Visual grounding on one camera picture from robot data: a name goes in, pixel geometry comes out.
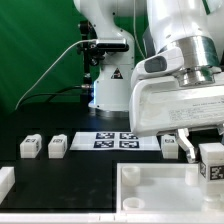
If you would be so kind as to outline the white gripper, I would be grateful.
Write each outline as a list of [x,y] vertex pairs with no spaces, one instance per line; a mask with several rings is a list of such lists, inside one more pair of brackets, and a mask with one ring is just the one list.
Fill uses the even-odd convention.
[[129,119],[137,136],[178,129],[176,142],[187,161],[197,163],[199,151],[188,139],[188,129],[224,124],[224,73],[216,74],[213,84],[187,88],[181,88],[173,76],[141,80],[132,91]]

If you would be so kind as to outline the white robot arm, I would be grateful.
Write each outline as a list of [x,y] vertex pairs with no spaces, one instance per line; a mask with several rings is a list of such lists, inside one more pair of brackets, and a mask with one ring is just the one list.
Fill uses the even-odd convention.
[[[224,132],[224,71],[212,38],[224,20],[212,19],[202,0],[73,0],[96,32],[93,51],[100,55],[90,110],[101,116],[129,117],[139,137],[174,134],[189,162],[197,151],[188,140],[193,130]],[[115,17],[147,15],[154,55],[134,62],[134,38]]]

